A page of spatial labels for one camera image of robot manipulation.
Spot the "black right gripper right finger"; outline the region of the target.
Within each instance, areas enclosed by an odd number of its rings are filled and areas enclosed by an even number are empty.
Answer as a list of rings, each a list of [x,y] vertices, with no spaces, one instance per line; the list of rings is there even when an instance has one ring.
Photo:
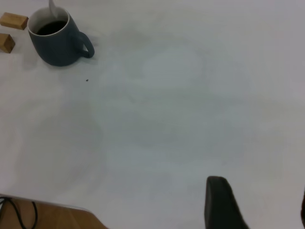
[[[302,221],[303,227],[305,228],[305,193],[303,195],[300,216],[301,216],[301,221]]]

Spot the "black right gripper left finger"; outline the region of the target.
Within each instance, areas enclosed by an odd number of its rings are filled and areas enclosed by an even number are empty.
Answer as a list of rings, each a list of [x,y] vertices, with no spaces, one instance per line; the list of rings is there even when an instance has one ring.
[[[224,177],[209,176],[206,180],[204,220],[207,229],[249,229]]]

